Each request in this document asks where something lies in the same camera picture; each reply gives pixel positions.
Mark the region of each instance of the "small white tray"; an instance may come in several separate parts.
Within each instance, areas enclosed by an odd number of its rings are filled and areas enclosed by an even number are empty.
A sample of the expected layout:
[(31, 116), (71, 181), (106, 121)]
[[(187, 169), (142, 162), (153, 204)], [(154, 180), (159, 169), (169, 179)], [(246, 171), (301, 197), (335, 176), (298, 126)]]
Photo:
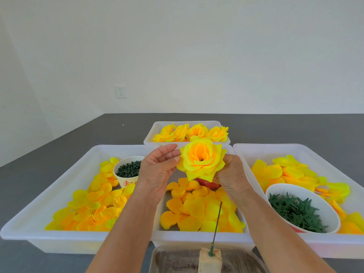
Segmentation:
[[(232, 146), (222, 146), (227, 149), (228, 154), (235, 154)], [(177, 170), (170, 177), (168, 183), (178, 182), (178, 178), (186, 177), (186, 174)], [(160, 225), (161, 214), (168, 211), (166, 202), (171, 199), (171, 192), (167, 192), (157, 206), (157, 212), (154, 217), (153, 233), (151, 240), (154, 245), (183, 245), (188, 243), (189, 246), (210, 246), (214, 233), (209, 232), (181, 232), (178, 231), (177, 225), (172, 226), (169, 230), (164, 230)], [(236, 212), (241, 221), (246, 223), (246, 220), (239, 209)], [(244, 233), (217, 233), (215, 238), (216, 245), (243, 247), (247, 250), (252, 250), (255, 244), (250, 236), (248, 225), (244, 228)]]
[[(350, 195), (341, 206), (348, 214), (358, 211), (364, 216), (364, 188), (343, 174), (329, 162), (301, 144), (234, 144), (236, 155), (244, 165), (245, 173), (254, 190), (268, 201), (255, 178), (251, 167), (257, 159), (272, 165), (272, 159), (293, 155), (299, 162), (308, 165), (319, 176), (329, 182), (343, 182), (350, 186)], [(364, 235), (346, 234), (299, 234), (321, 257), (324, 258), (364, 258)]]
[(108, 232), (45, 231), (53, 214), (67, 206), (72, 193), (86, 190), (99, 173), (99, 164), (111, 157), (147, 156), (156, 146), (99, 145), (91, 148), (69, 170), (14, 216), (0, 231), (3, 239), (28, 240), (46, 253), (96, 254)]
[[(155, 146), (165, 146), (166, 144), (177, 144), (179, 148), (187, 145), (189, 142), (153, 142), (154, 135), (161, 132), (162, 128), (167, 126), (168, 124), (175, 124), (176, 126), (180, 126), (186, 123), (190, 124), (190, 127), (194, 126), (195, 124), (202, 123), (204, 124), (208, 129), (211, 129), (215, 126), (222, 127), (221, 123), (219, 121), (184, 121), (184, 122), (155, 122), (149, 131), (147, 137), (144, 140), (144, 144), (148, 145), (155, 145)], [(230, 139), (228, 139), (226, 142), (214, 142), (214, 144), (222, 144), (222, 145), (229, 145)]]

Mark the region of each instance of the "person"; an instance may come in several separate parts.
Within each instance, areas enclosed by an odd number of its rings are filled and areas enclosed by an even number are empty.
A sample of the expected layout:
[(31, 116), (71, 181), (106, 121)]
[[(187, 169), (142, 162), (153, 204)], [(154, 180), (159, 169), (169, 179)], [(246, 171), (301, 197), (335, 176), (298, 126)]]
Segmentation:
[[(180, 150), (176, 147), (176, 144), (159, 147), (143, 159), (134, 193), (86, 273), (140, 272), (157, 205), (180, 160)], [(240, 158), (225, 154), (224, 162), (225, 167), (215, 174), (215, 179), (244, 214), (270, 273), (334, 273), (253, 190)]]

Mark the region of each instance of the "white wall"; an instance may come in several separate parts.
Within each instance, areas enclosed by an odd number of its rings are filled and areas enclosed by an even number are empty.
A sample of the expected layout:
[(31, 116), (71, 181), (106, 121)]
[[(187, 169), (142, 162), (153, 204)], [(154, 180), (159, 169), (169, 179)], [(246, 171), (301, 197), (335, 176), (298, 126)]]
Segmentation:
[[(364, 0), (0, 0), (58, 137), (103, 113), (364, 113)], [(113, 86), (125, 84), (127, 99)]]
[(0, 14), (0, 167), (52, 139)]

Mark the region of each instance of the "wall outlet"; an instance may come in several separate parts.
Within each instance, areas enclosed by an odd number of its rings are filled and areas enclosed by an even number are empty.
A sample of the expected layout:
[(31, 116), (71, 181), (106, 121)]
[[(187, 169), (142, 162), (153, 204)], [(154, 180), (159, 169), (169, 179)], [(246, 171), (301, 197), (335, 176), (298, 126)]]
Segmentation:
[(126, 86), (125, 85), (121, 85), (121, 86), (114, 86), (115, 89), (115, 95), (117, 98), (127, 98), (128, 96), (126, 95)]

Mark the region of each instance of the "gray tabletop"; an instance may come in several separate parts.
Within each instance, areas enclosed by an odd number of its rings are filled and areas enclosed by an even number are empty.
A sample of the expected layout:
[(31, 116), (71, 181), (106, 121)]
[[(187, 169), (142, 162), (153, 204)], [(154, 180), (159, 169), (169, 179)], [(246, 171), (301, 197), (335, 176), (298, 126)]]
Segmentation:
[[(299, 143), (364, 186), (364, 114), (104, 114), (0, 168), (0, 227), (98, 144), (143, 144), (156, 121), (218, 120), (231, 144)], [(148, 272), (150, 243), (142, 272)], [(93, 255), (47, 254), (27, 241), (0, 239), (1, 273), (85, 272)], [(326, 259), (338, 273), (363, 272), (364, 260)]]

